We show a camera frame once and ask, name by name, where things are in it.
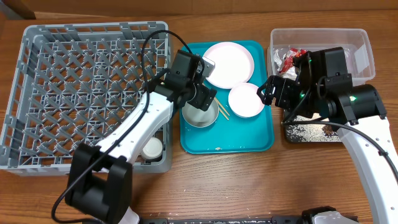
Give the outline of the pink bowl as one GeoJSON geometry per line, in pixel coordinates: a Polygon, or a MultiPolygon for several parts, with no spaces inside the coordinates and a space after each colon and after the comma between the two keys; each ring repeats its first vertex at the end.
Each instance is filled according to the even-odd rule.
{"type": "Polygon", "coordinates": [[[257,90],[258,86],[252,83],[240,83],[233,87],[228,95],[228,104],[233,113],[242,118],[257,116],[264,109],[257,90]]]}

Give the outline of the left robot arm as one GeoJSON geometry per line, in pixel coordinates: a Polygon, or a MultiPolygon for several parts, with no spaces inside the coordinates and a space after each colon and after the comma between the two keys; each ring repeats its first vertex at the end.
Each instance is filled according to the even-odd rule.
{"type": "Polygon", "coordinates": [[[133,164],[155,132],[186,103],[207,110],[217,91],[201,83],[178,88],[166,81],[146,83],[133,112],[95,146],[75,150],[68,187],[58,198],[87,215],[83,223],[139,223],[130,208],[133,164]]]}

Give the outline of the red snack wrapper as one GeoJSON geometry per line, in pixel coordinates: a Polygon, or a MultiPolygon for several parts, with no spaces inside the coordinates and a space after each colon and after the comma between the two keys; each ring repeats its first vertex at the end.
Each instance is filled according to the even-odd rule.
{"type": "Polygon", "coordinates": [[[279,74],[280,75],[296,75],[295,69],[293,66],[293,59],[295,57],[300,57],[305,54],[307,50],[305,49],[297,49],[297,48],[290,48],[288,52],[284,55],[283,61],[279,67],[279,74]]]}

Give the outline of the grey bowl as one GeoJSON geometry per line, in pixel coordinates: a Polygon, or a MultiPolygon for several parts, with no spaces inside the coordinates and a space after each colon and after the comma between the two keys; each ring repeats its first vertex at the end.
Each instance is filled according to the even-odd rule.
{"type": "Polygon", "coordinates": [[[182,108],[184,120],[196,128],[205,128],[213,124],[219,115],[218,104],[213,100],[206,111],[197,109],[192,105],[186,104],[182,108]]]}

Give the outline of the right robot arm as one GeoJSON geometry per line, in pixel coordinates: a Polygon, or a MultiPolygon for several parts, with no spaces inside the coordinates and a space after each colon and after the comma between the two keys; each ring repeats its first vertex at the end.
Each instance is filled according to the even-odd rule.
{"type": "Polygon", "coordinates": [[[334,128],[356,166],[374,223],[397,223],[397,152],[387,111],[372,85],[353,86],[349,73],[296,80],[273,75],[257,95],[265,105],[289,111],[283,125],[295,125],[295,115],[319,114],[299,123],[334,128]]]}

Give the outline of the white cup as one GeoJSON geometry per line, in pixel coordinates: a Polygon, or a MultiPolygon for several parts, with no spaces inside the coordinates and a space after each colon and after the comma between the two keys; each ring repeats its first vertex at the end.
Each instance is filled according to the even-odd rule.
{"type": "Polygon", "coordinates": [[[141,151],[141,157],[145,161],[159,161],[162,158],[163,143],[160,139],[152,137],[141,151]]]}

